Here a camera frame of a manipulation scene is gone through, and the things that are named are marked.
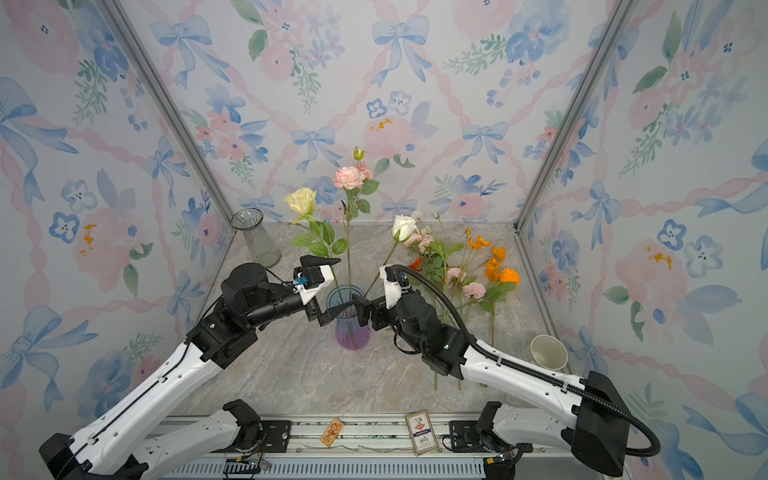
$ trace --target white cup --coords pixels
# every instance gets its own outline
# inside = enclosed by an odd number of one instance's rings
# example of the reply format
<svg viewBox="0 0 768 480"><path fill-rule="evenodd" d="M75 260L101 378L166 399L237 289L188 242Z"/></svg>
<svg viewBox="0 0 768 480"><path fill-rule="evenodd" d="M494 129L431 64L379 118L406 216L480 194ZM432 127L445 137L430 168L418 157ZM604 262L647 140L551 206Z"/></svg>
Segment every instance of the white cup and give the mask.
<svg viewBox="0 0 768 480"><path fill-rule="evenodd" d="M568 351L553 336L539 335L534 337L531 345L518 358L549 370L560 370L568 364Z"/></svg>

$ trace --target white rose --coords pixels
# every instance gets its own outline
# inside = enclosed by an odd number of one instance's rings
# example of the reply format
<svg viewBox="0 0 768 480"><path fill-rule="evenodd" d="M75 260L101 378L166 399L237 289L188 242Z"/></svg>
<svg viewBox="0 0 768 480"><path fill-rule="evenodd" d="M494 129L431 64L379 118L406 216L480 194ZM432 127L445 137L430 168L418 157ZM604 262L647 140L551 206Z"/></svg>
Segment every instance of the white rose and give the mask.
<svg viewBox="0 0 768 480"><path fill-rule="evenodd" d="M392 225L392 237L400 242L404 242L416 231L416 220L405 215L395 217L395 223Z"/></svg>
<svg viewBox="0 0 768 480"><path fill-rule="evenodd" d="M297 214L311 215L315 211L316 195L317 192L304 187L283 198L283 201Z"/></svg>

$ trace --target gray marble surface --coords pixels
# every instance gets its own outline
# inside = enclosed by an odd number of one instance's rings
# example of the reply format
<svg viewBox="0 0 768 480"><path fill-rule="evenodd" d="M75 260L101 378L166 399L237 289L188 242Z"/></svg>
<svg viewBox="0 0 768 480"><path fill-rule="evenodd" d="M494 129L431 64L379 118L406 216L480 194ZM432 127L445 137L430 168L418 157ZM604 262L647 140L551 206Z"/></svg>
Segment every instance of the gray marble surface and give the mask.
<svg viewBox="0 0 768 480"><path fill-rule="evenodd" d="M432 226L436 233L439 225ZM300 227L268 224L269 234L283 250L280 262L273 267L277 275L287 279L299 265L306 248L290 245ZM464 241L465 227L446 224L452 242ZM494 246L506 249L504 266L517 270L522 282L508 294L506 303L497 306L493 345L518 355L534 336L546 333L524 269L505 224L471 225L473 235L481 234ZM353 283L365 290L392 248L390 225L356 224L351 229ZM454 253L449 263L458 264L461 252ZM346 255L337 265L339 282L346 280ZM398 246L390 263L410 264L413 253ZM223 263L215 290L209 302L220 295L220 282L241 263L250 261L242 234L238 233ZM484 270L477 271L482 275ZM377 282L368 298L383 295ZM318 300L325 308L326 293ZM467 327L479 339L491 342L491 316L478 306L466 318ZM234 399L243 399L262 415L289 415L321 412L478 412L486 402L498 400L513 406L529 406L493 387L460 382L453 377L438 376L425 365L421 356L407 356L392 344L390 331L372 332L370 342L356 351L344 350L336 341L335 326L320 328L309 323L304 313L271 323L259 340L226 370L193 392L174 411L174 415L209 415Z"/></svg>

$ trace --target blue bow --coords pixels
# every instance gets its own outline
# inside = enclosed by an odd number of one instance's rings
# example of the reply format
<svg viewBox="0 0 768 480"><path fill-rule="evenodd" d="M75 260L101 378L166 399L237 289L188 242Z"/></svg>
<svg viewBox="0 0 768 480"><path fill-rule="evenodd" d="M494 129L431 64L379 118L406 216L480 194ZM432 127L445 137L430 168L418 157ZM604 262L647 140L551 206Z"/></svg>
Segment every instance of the blue bow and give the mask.
<svg viewBox="0 0 768 480"><path fill-rule="evenodd" d="M190 319L190 301L187 299L205 293L203 290L200 290L200 282L195 283L195 285L187 291L187 288L189 288L189 285L191 284L192 280L190 280L190 276L187 275L187 272L182 270L181 273L179 273L179 286L176 288L176 293L174 293L174 296L170 299L170 302L168 302L168 306L165 309L166 312L175 316L176 312L179 310L179 306L181 306L181 308L187 312L186 325L188 332L192 329L192 321Z"/></svg>
<svg viewBox="0 0 768 480"><path fill-rule="evenodd" d="M755 154L752 156L752 166L757 170L768 172L768 140L764 141L757 151L755 151ZM696 205L702 207L701 212L699 212L699 218L728 208L732 208L740 214L753 214L768 207L768 182L760 185L755 191L737 201L735 204L727 202L721 198L705 198L697 201ZM768 230L766 230L766 233L763 236L760 268L762 270L768 270Z"/></svg>
<svg viewBox="0 0 768 480"><path fill-rule="evenodd" d="M587 362L584 363L584 373L582 373L581 376L587 378L591 370L607 375L608 364L598 355L598 351L594 348L594 345L592 345L592 336L589 334L589 330L585 325L578 330L578 337L581 339L581 343L584 344L584 346L578 350L574 350L568 342L564 341L563 343L565 344L565 349L568 352L573 353L577 359L587 359Z"/></svg>
<svg viewBox="0 0 768 480"><path fill-rule="evenodd" d="M429 20L424 15L419 15L410 22L398 23L395 25L392 22L382 20L373 24L373 41L377 45L386 45L392 42L392 54L389 56L389 68L381 70L371 80L371 85L377 84L379 88L382 87L386 75L400 66L402 60L402 52L400 50L400 40L412 41L417 45L424 45L427 41L427 35L429 34ZM413 68L413 72L416 76L426 82L424 78L424 68L432 67L432 64L423 58L419 57L416 52L413 51L413 47L404 41L402 48L406 51L406 57L408 62Z"/></svg>
<svg viewBox="0 0 768 480"><path fill-rule="evenodd" d="M29 169L29 172L27 172L24 177L22 187L24 191L24 201L27 205L32 203L33 197L45 201L43 193L38 186L38 181L35 179L35 174L32 173L38 165L38 156L35 153L35 149L32 148L24 137L3 125L6 120L23 134L27 134L29 137L32 137L49 147L71 154L80 153L62 142L64 137L67 136L66 128L38 128L24 124L18 120L13 120L14 118L31 117L37 113L38 109L35 107L35 104L32 103L32 100L27 96L27 92L25 92L18 83L8 77L0 78L0 135L2 135L5 141L8 142L8 145L13 148L18 156L21 157L24 163L27 164L27 168Z"/></svg>
<svg viewBox="0 0 768 480"><path fill-rule="evenodd" d="M571 215L573 215L571 222L575 222L580 218L592 220L593 217L597 216L594 221L594 228L592 229L591 250L594 250L594 243L596 241L600 242L600 244L603 243L603 214L605 214L606 222L613 223L613 221L621 215L621 202L610 198L608 194L605 193L603 182L599 180L592 182L592 186L589 189L589 196L595 199L592 208L585 214L582 214L581 212L571 212Z"/></svg>
<svg viewBox="0 0 768 480"><path fill-rule="evenodd" d="M491 160L493 160L493 163L497 164L498 155L501 155L504 152L499 150L493 143L491 143L491 139L493 138L494 140L501 140L504 138L504 136L507 134L508 126L509 125L507 122L500 121L493 127L479 127L478 125L469 125L468 127L464 127L464 130L462 130L462 138L464 138L464 140L471 140L474 138L475 144L472 145L472 151L469 152L469 155L465 155L464 157L459 158L457 161L453 162L453 164L461 167L468 158L474 157L480 153L483 137L485 137L485 151L488 152L488 156L491 158Z"/></svg>
<svg viewBox="0 0 768 480"><path fill-rule="evenodd" d="M306 131L306 130L294 130L290 134L291 140L293 140L293 143L296 145L304 145L306 144L307 148L310 151L310 157L307 158L305 161L301 162L296 169L301 170L303 172L306 172L306 168L310 165L310 162L315 160L317 158L317 149L319 148L321 152L323 152L323 155L328 159L328 161L337 167L339 166L339 160L341 158L341 155L334 154L332 151L328 150L321 144L328 144L333 145L336 143L336 136L333 133L333 129L331 127L323 127L320 128L318 131Z"/></svg>
<svg viewBox="0 0 768 480"><path fill-rule="evenodd" d="M54 400L63 400L58 391L56 381L53 380L58 371L58 360L50 353L32 352L32 347L40 349L54 349L62 346L73 346L98 336L96 333L83 333L88 328L85 320L74 329L52 339L43 340L50 332L54 331L61 323L61 317L44 305L39 305L29 310L24 319L24 335L18 337L11 349L0 355L0 388L6 389L18 379L22 372L24 360L36 369L43 372L51 379L45 388L43 401L45 411L50 412Z"/></svg>
<svg viewBox="0 0 768 480"><path fill-rule="evenodd" d="M413 213L418 205L419 201L414 198L404 202L383 202L382 210L392 212L394 215L408 215Z"/></svg>
<svg viewBox="0 0 768 480"><path fill-rule="evenodd" d="M262 195L261 197L258 197L258 198L241 197L237 199L237 203L239 203L240 206L243 208L256 208L262 213L272 217L276 222L283 221L283 215L280 215L279 213L270 210L270 208L275 207L275 200L273 200L270 195Z"/></svg>
<svg viewBox="0 0 768 480"><path fill-rule="evenodd" d="M173 170L182 177L189 177L189 173L184 169L187 166L187 162L181 162L175 164L173 162L166 162L167 159L174 156L174 151L170 148L170 143L166 137L160 137L160 141L157 142L157 151L152 157L147 159L147 173L150 177L157 178L157 174L163 172L165 180L168 180L168 208L176 207L176 200L174 199L174 177L170 174Z"/></svg>
<svg viewBox="0 0 768 480"><path fill-rule="evenodd" d="M180 84L184 88L187 87L187 74L193 71L195 66L194 55L192 55L192 51L194 51L197 56L200 57L200 60L202 60L204 64L208 65L208 68L210 68L215 74L219 75L226 81L230 80L222 71L223 68L229 67L230 64L226 63L225 61L221 61L218 58L211 57L202 51L200 47L192 43L193 41L203 45L210 45L213 43L210 40L210 30L208 30L208 24L200 16L192 15L189 17L186 24L177 23L176 25L171 25L170 23L166 22L155 22L150 25L149 28L157 41L160 42L160 45L169 47L177 41L179 42L179 51L181 51L181 57L184 59L185 70L180 71L176 75L176 79L174 80L176 85ZM189 45L184 42L185 38L190 41Z"/></svg>

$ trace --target floral wallpaper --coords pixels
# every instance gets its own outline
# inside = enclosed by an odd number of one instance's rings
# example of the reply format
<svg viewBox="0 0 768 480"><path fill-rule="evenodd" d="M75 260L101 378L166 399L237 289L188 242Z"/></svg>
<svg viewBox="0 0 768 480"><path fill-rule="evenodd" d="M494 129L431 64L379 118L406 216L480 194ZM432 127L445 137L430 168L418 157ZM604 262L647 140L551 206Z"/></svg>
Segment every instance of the floral wallpaper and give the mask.
<svg viewBox="0 0 768 480"><path fill-rule="evenodd" d="M518 216L614 2L122 5L234 210L281 221L309 187L339 221L330 179L360 146L380 188L359 221L487 222Z"/></svg>
<svg viewBox="0 0 768 480"><path fill-rule="evenodd" d="M525 226L576 370L662 442L633 480L768 478L766 21L641 0Z"/></svg>
<svg viewBox="0 0 768 480"><path fill-rule="evenodd" d="M230 229L93 4L3 1L0 42L0 477L45 478L40 444L184 337Z"/></svg>

